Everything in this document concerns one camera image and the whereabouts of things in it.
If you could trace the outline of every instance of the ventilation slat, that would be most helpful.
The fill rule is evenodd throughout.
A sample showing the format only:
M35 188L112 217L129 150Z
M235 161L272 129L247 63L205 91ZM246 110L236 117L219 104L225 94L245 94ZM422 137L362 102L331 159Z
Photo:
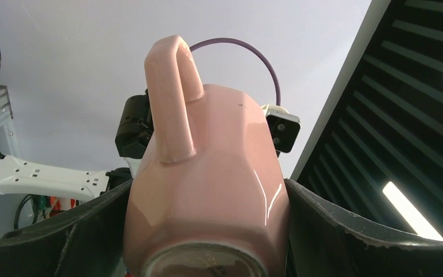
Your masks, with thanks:
M419 109L415 108L402 98L396 96L393 92L387 90L382 85L378 84L374 80L372 80L367 75L362 77L362 81L368 84L370 87L374 88L377 92L381 93L384 97L388 98L392 102L394 102L397 106L401 107L404 111L410 113L418 120L422 121L425 125L429 126L431 129L435 130L437 133L443 135L443 124L439 123L432 117L426 115Z
M344 189L344 186L340 183L339 179L335 176L335 174L332 171L332 168L327 164L327 161L324 159L323 156L320 156L320 162L323 164L326 172L330 175L333 183L337 186L337 189L342 194L344 199L346 200L347 206L350 207L351 211L354 211L357 214L360 214L361 211L359 210L358 206L354 203L352 198L349 196L347 191Z
M437 61L435 59L429 58L425 55L419 54L412 50L406 49L400 45L394 44L392 42L384 41L381 46L384 48L395 52L396 54L402 55L405 58L411 59L415 62L419 62L425 66L435 69L443 73L443 62Z
M443 13L443 3L427 0L407 0L406 6Z
M393 182L443 237L443 0L392 0L311 149L302 185L414 232Z
M393 77L399 79L400 81L414 87L415 89L425 93L427 96L434 98L435 100L441 102L443 104L443 93L440 92L439 90L428 86L427 84L424 84L422 82L420 82L419 80L412 78L408 75L406 75L403 72L400 72L397 69L394 69L393 67L371 57L368 55L364 55L363 59L365 61L370 62L372 65L376 66L377 68L380 68L381 70L383 70L384 72L392 75Z
M398 28L398 29L402 29L402 30L405 30L408 32L416 33L417 35L421 35L426 38L431 38L431 39L435 39L435 40L439 40L440 42L443 42L443 32L442 31L438 31L438 30L422 27L419 25L407 23L407 22L404 22L401 20L396 20L393 23L393 27Z
M367 100L361 93L355 92L354 96L359 99L364 105L369 107L374 113L376 113L381 119L383 119L386 123L388 123L393 129L399 132L405 139L410 141L414 146L416 146L420 151L422 151L426 156L428 156L433 162L435 162L439 167L443 169L443 157L436 153L433 149L423 143L417 136L413 135L406 128L401 126L398 122L396 122L393 118L383 112L380 108L374 105L371 101ZM358 115L352 110L352 108L348 107L347 110L353 114L354 116ZM366 126L370 127L366 122L361 120L359 121L362 124L366 124Z
M325 149L327 150L328 154L332 157L333 161L337 164L337 167L342 171L342 173L346 176L347 181L351 184L352 188L356 191L356 193L359 195L361 200L366 205L366 208L369 210L369 212L373 216L373 220L381 223L386 224L385 219L380 215L378 210L375 208L375 203L371 201L371 199L363 192L361 187L358 185L356 180L352 177L352 175L349 173L349 171L346 169L344 164L340 161L340 159L335 155L334 151L331 149L330 146L326 145Z

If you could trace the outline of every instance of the white ceiling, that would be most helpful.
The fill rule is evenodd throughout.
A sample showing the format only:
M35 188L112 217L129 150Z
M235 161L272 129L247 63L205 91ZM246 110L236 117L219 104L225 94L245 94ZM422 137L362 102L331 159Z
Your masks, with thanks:
M371 0L0 0L0 84L9 87L23 157L83 170L126 166L114 144L125 100L145 90L152 44L228 36L256 46L281 83L282 104L300 117L289 177ZM275 101L257 57L228 44L194 53L204 83Z

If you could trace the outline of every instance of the purple cable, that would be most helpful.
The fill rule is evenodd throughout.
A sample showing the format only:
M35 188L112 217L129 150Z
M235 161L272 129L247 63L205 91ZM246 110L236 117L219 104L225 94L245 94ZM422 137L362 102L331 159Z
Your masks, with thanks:
M258 56L259 59L261 59L261 61L264 63L264 65L269 70L269 73L271 74L272 81L274 82L274 88L276 89L276 105L281 106L281 89L279 88L279 81L277 80L276 72L274 72L274 68L272 68L271 63L269 63L269 61L266 59L266 57L261 52L259 52L259 50L257 50L254 46L252 46L246 42L243 42L241 40L238 40L238 39L216 38L216 39L208 39L203 42L196 43L195 45L189 47L189 49L191 50L191 52L193 52L196 49L202 48L207 45L216 44L216 43L231 43L231 44L235 44L238 46L242 46L243 48L251 51L256 56Z

